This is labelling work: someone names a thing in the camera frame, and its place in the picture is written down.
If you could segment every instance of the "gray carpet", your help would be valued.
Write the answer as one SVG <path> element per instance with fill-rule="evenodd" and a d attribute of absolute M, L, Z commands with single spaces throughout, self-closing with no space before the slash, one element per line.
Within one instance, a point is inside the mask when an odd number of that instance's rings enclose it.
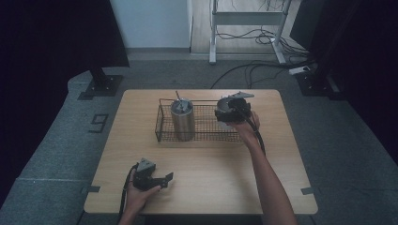
<path fill-rule="evenodd" d="M 130 68 L 106 68 L 124 76 L 115 97 L 78 100 L 88 72 L 69 81 L 69 94 L 46 137 L 15 180 L 0 211 L 0 224 L 115 224 L 116 215 L 82 214 L 86 190 L 100 161 L 118 104 L 127 89 L 208 89 L 230 68 L 249 61 L 133 60 Z M 299 224 L 398 224 L 398 167 L 346 101 L 304 97 L 287 71 L 261 67 L 255 89 L 277 89 L 295 134 L 319 211 Z M 217 89 L 246 89 L 244 68 Z M 108 114 L 100 125 L 96 114 Z M 136 224 L 143 224 L 140 217 Z"/>

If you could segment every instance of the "white wall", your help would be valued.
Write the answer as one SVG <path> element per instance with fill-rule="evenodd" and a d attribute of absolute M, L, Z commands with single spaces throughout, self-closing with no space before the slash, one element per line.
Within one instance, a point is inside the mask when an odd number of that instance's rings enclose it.
<path fill-rule="evenodd" d="M 191 0 L 111 0 L 125 48 L 189 48 Z"/>

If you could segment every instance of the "stainless steel cup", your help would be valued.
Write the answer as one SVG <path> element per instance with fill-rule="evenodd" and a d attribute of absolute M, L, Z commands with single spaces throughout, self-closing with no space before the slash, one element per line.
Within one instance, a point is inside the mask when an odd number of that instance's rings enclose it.
<path fill-rule="evenodd" d="M 195 136 L 192 102 L 185 98 L 175 100 L 171 105 L 171 112 L 177 138 L 183 142 L 191 140 Z"/>

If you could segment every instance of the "wire basket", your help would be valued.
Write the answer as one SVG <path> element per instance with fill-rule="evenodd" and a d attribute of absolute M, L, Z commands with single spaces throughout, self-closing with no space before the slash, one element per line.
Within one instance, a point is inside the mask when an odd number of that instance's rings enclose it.
<path fill-rule="evenodd" d="M 176 136 L 173 124 L 171 114 L 173 101 L 174 99 L 159 99 L 158 119 L 155 128 L 158 142 L 182 142 Z M 223 129 L 219 126 L 214 114 L 217 109 L 217 101 L 192 100 L 191 102 L 193 104 L 195 122 L 195 131 L 191 141 L 241 142 L 239 135 L 234 129 Z"/>

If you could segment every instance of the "hand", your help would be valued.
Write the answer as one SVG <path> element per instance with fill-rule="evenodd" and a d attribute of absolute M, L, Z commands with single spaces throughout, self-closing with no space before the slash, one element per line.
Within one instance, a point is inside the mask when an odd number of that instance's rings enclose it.
<path fill-rule="evenodd" d="M 132 224 L 135 216 L 144 207 L 146 201 L 161 190 L 161 186 L 153 187 L 147 191 L 142 191 L 132 184 L 135 169 L 131 171 L 129 186 L 127 189 L 126 207 L 119 224 Z"/>
<path fill-rule="evenodd" d="M 258 118 L 257 113 L 255 113 L 254 111 L 252 111 L 251 120 L 252 120 L 253 124 L 256 126 L 256 129 L 259 129 L 260 128 L 260 120 Z M 251 139 L 257 139 L 253 128 L 246 121 L 243 121 L 241 123 L 228 123 L 227 125 L 233 127 L 239 134 L 240 138 L 245 143 L 250 141 Z"/>

